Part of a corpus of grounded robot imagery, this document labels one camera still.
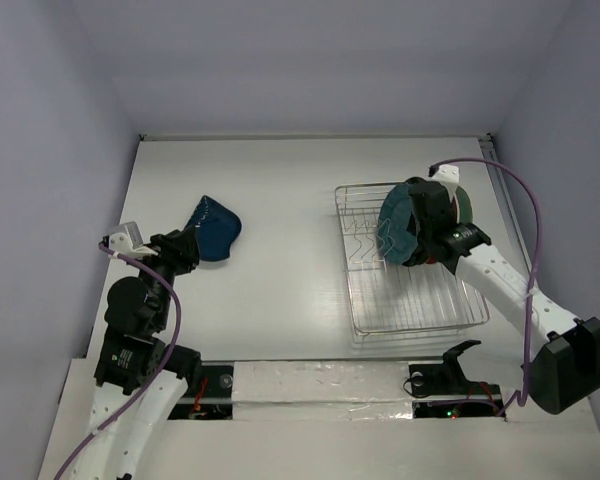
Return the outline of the dark blue teardrop plate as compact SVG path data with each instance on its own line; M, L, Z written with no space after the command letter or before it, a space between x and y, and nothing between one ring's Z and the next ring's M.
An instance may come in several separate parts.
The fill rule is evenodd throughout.
M240 218L213 198L203 195L186 227L196 230L200 259L205 262L225 261L242 231Z

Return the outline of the teal embossed scalloped plate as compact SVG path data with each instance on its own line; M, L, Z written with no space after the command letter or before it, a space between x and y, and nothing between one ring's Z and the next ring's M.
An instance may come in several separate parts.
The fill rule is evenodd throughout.
M416 234L409 230L413 219L410 187L406 182L395 185L385 197L377 219L377 247L391 264L408 262L418 247Z

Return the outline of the beige plate with brown rim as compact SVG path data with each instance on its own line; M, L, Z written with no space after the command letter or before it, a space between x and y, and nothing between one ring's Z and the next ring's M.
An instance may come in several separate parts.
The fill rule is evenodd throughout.
M405 181L405 183L409 184L409 185L418 185L418 184L425 183L425 182L426 182L426 180L424 178L421 178L418 176L410 177Z

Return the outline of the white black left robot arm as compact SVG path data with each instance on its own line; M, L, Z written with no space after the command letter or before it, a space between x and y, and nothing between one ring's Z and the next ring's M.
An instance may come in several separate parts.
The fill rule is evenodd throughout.
M192 227L143 242L133 222L102 239L102 252L137 269L106 295L107 325L94 379L88 432L57 472L57 478L137 479L171 411L201 383L201 355L178 345L181 301L177 276L199 264ZM175 319L173 339L158 335Z

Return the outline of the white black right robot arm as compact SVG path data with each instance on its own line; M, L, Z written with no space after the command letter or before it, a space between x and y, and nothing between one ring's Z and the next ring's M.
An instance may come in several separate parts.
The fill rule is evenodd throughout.
M428 257L482 294L523 337L513 368L518 403L557 415L600 389L600 320L561 307L505 259L490 237L457 221L436 181L409 189L415 231Z

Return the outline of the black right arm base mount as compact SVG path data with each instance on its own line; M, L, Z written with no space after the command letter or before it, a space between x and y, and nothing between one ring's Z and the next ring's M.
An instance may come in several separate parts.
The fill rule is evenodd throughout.
M444 395L467 398L475 393L500 395L500 387L495 384L468 380L459 364L458 358L466 350L480 344L479 340L466 340L447 350L440 363L410 364L403 390L415 399Z

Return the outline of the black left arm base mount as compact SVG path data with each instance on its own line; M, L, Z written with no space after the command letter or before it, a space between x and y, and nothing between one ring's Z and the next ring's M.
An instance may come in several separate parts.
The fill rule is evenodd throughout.
M211 362L202 365L195 390L187 392L173 407L169 420L231 420L234 364Z

